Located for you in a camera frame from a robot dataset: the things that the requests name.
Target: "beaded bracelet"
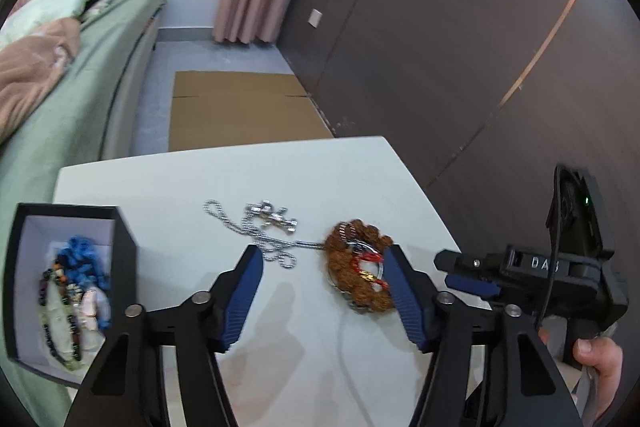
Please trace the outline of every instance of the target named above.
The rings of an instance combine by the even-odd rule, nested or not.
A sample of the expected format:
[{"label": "beaded bracelet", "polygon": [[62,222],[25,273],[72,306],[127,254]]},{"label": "beaded bracelet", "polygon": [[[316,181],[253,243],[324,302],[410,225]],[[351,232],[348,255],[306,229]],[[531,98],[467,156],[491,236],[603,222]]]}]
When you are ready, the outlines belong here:
[{"label": "beaded bracelet", "polygon": [[[71,344],[73,349],[73,359],[65,360],[56,349],[55,344],[53,343],[53,338],[51,337],[51,331],[49,327],[49,314],[47,312],[47,288],[49,286],[49,281],[53,280],[56,284],[58,291],[60,293],[60,298],[62,300],[62,304],[65,307],[66,312],[66,320],[69,323],[70,334],[71,334]],[[38,304],[40,305],[40,320],[42,322],[42,328],[44,329],[44,335],[46,339],[47,347],[49,348],[49,352],[51,356],[60,362],[68,371],[75,371],[81,367],[80,361],[82,360],[82,351],[80,349],[80,328],[78,327],[78,322],[76,321],[76,315],[74,314],[73,306],[69,300],[69,297],[66,293],[66,276],[64,275],[64,270],[60,264],[55,263],[54,269],[47,269],[42,274],[42,279],[40,279],[40,293],[38,295]]]},{"label": "beaded bracelet", "polygon": [[[109,291],[109,277],[102,270],[102,263],[90,239],[75,235],[66,242],[66,248],[58,251],[56,262],[65,272],[66,284],[72,297],[78,296],[80,302],[84,293],[97,287],[105,295]],[[110,326],[108,315],[95,317],[98,329],[102,332]]]},{"label": "beaded bracelet", "polygon": [[[388,284],[382,279],[382,251],[393,244],[372,225],[359,219],[338,223],[324,242],[329,280],[355,308],[383,312],[394,307]],[[361,261],[378,264],[373,274],[360,267]]]}]

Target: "metal screw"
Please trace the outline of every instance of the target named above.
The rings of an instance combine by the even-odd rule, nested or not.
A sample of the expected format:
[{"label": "metal screw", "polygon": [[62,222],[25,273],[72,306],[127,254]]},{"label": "metal screw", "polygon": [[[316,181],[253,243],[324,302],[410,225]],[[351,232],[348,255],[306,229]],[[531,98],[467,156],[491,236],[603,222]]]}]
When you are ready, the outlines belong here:
[{"label": "metal screw", "polygon": [[520,306],[516,304],[507,304],[504,307],[504,312],[510,317],[520,317],[522,315],[522,310]]},{"label": "metal screw", "polygon": [[124,314],[127,315],[127,317],[137,317],[141,313],[142,306],[140,306],[139,304],[132,304],[131,306],[128,306],[126,310],[124,310]]},{"label": "metal screw", "polygon": [[193,301],[194,304],[205,304],[209,302],[210,298],[211,298],[211,294],[209,292],[200,291],[200,292],[194,293],[193,296],[191,297],[191,300]]},{"label": "metal screw", "polygon": [[437,299],[440,304],[453,304],[456,301],[456,296],[451,292],[440,292]]}]

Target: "blue gripper pad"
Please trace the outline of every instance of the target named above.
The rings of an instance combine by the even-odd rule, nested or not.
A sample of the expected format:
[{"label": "blue gripper pad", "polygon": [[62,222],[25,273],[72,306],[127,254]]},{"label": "blue gripper pad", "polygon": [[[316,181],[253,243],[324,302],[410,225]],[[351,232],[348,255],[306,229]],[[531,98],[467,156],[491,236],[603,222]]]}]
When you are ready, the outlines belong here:
[{"label": "blue gripper pad", "polygon": [[402,320],[406,336],[418,349],[424,351],[427,337],[424,333],[423,308],[406,279],[405,271],[398,263],[392,248],[386,248],[383,264],[385,280],[389,284],[389,293]]},{"label": "blue gripper pad", "polygon": [[444,283],[447,285],[447,288],[471,293],[471,295],[477,295],[482,299],[489,299],[500,295],[501,290],[500,286],[493,282],[478,281],[455,274],[447,275],[444,278]]},{"label": "blue gripper pad", "polygon": [[220,353],[224,353],[240,338],[246,316],[262,278],[263,265],[260,248],[249,245],[236,267],[221,273],[211,287],[214,315],[218,317],[216,328],[218,333],[215,335],[218,339],[216,350]]}]

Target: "silver chain necklace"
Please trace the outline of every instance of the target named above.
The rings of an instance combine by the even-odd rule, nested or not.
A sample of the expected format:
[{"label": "silver chain necklace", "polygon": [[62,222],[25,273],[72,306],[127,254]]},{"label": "silver chain necklace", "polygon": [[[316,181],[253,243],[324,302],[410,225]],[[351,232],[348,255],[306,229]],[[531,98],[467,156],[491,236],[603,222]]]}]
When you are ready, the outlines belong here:
[{"label": "silver chain necklace", "polygon": [[324,250],[324,243],[312,243],[310,241],[284,241],[283,239],[270,237],[264,230],[254,225],[253,219],[255,214],[252,214],[251,211],[249,211],[252,206],[253,205],[251,204],[246,206],[240,225],[229,219],[219,201],[207,200],[204,202],[203,209],[210,216],[217,217],[222,221],[222,224],[229,230],[239,233],[240,235],[247,235],[251,237],[254,240],[254,243],[262,250],[262,257],[268,263],[271,261],[278,261],[280,266],[283,268],[291,269],[298,263],[298,260],[295,255],[285,250],[288,250],[289,248]]}]

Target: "silver cross pendant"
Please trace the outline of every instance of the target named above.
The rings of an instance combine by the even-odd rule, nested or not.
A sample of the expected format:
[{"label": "silver cross pendant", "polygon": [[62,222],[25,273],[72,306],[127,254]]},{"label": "silver cross pendant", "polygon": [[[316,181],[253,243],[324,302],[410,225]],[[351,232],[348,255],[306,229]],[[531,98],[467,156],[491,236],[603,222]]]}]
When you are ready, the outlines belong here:
[{"label": "silver cross pendant", "polygon": [[263,200],[259,204],[248,204],[246,211],[250,216],[260,217],[264,221],[260,226],[262,229],[275,225],[287,233],[294,233],[298,226],[297,220],[284,217],[284,214],[287,213],[286,207],[274,210],[274,206],[267,200]]}]

